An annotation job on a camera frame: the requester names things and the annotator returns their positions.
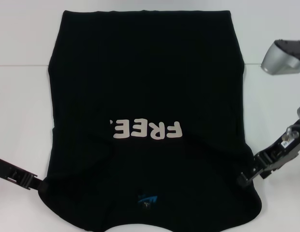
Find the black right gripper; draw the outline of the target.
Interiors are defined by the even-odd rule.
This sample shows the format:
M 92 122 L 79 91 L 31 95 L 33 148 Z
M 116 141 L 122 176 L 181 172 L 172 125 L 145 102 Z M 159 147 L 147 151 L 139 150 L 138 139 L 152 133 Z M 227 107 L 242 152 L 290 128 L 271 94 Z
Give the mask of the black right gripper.
M 272 145 L 254 156 L 254 167 L 238 176 L 240 186 L 248 186 L 253 179 L 260 175 L 267 178 L 272 172 L 296 158 L 300 151 L 300 121 L 286 129 Z

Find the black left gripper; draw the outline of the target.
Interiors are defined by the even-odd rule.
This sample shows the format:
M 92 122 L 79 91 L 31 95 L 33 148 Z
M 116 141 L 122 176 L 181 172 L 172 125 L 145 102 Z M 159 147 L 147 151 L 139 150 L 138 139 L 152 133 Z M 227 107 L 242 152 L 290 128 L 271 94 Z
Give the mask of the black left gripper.
M 23 169 L 16 167 L 0 159 L 0 178 L 16 183 L 23 184 L 25 189 L 34 189 L 40 192 L 47 190 L 47 183 L 37 178 L 36 175 L 26 173 Z

